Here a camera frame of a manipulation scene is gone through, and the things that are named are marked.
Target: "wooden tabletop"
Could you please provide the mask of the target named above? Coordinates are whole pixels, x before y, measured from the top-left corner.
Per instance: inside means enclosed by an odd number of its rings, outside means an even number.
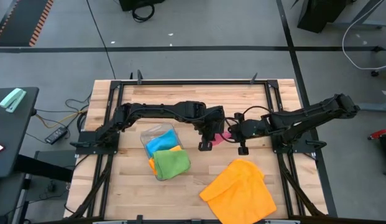
[[[85,130],[94,131],[104,121],[110,80],[94,83],[91,103],[86,118]],[[284,110],[301,108],[295,82],[292,79],[278,80]],[[179,101],[202,101],[207,107],[223,105],[226,116],[243,112],[254,105],[266,106],[263,85],[139,85],[126,86],[122,103],[147,103],[173,105]],[[267,113],[253,109],[246,119],[258,119]],[[148,165],[148,158],[140,141],[140,133],[162,122],[170,122],[191,160],[191,169],[166,181],[158,181]],[[106,207],[106,220],[144,219],[216,219],[206,202],[198,194],[234,159],[254,162],[265,174],[265,184],[277,206],[277,211],[268,218],[288,218],[283,196],[277,157],[273,153],[269,137],[250,139],[248,156],[239,156],[237,144],[222,142],[212,151],[200,152],[201,136],[191,124],[172,119],[140,119],[121,133],[119,151],[114,157],[110,188]],[[303,154],[295,154],[296,169],[301,188],[319,210],[327,213],[324,195],[314,160]],[[74,171],[67,207],[76,210],[91,190],[95,155],[90,155]],[[294,212],[297,214],[295,194],[290,187]],[[94,215],[99,213],[101,190],[96,196]],[[71,215],[65,211],[65,217]]]

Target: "green cloth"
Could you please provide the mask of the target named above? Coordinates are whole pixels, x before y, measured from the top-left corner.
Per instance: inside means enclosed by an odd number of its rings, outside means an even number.
[[[190,169],[190,160],[185,150],[156,151],[153,153],[155,170],[159,179],[171,179]]]

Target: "gray floor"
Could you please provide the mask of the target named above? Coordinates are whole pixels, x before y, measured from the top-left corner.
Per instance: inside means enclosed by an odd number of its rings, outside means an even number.
[[[11,0],[0,0],[0,20]],[[296,28],[301,3],[282,1],[295,46],[340,46],[344,30],[331,26],[321,34]],[[338,21],[351,20],[366,3],[348,6]],[[286,46],[274,0],[167,0],[156,7],[149,22],[138,24],[112,0],[90,0],[103,35],[110,47],[178,45],[276,45]],[[371,16],[386,22],[386,1]],[[383,30],[353,30],[348,46],[386,45]],[[85,0],[55,0],[36,47],[101,47]],[[386,102],[386,72],[373,78],[354,68],[342,52],[298,52],[298,59],[312,103],[335,93],[351,95],[357,103]],[[349,52],[362,66],[386,64],[386,52]],[[144,78],[295,78],[288,52],[112,52],[109,54],[117,78],[129,78],[140,69]],[[0,54],[0,87],[37,86],[36,108],[66,109],[67,98],[85,99],[96,79],[113,77],[105,53]],[[42,114],[60,119],[64,114]],[[375,141],[367,136],[386,128],[386,114],[361,112],[350,120],[335,120],[318,128],[328,143],[323,149],[338,215],[349,218],[386,220],[386,161]],[[27,130],[43,139],[52,130],[32,118]],[[25,137],[21,152],[73,150],[71,138],[53,146]],[[62,201],[32,204],[27,218],[35,222],[58,220]]]

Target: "plastic container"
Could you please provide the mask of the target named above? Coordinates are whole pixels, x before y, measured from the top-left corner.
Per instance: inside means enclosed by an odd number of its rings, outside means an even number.
[[[150,154],[147,150],[147,143],[149,143],[151,140],[165,134],[169,130],[173,130],[176,133],[175,128],[173,128],[173,125],[171,123],[162,123],[156,127],[150,128],[147,131],[143,131],[140,134],[140,141],[142,142],[142,144],[144,146],[144,151],[147,154],[147,158],[150,159]],[[180,139],[177,136],[177,134],[176,134],[176,137],[177,137],[178,145],[183,148],[182,143],[180,142]],[[157,176],[155,176],[155,177],[157,178],[157,180],[163,181],[163,179],[160,179]]]

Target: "orange cloth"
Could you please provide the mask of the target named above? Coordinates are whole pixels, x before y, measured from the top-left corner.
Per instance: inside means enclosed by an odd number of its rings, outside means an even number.
[[[171,149],[169,149],[170,151],[180,151],[182,149],[182,147],[180,146],[175,146]],[[155,170],[155,162],[154,162],[154,159],[153,158],[150,158],[149,159],[149,166],[151,167],[151,169],[153,170],[153,174],[154,175],[157,175],[157,171]]]
[[[277,209],[263,179],[254,163],[236,159],[200,197],[223,224],[252,224]]]

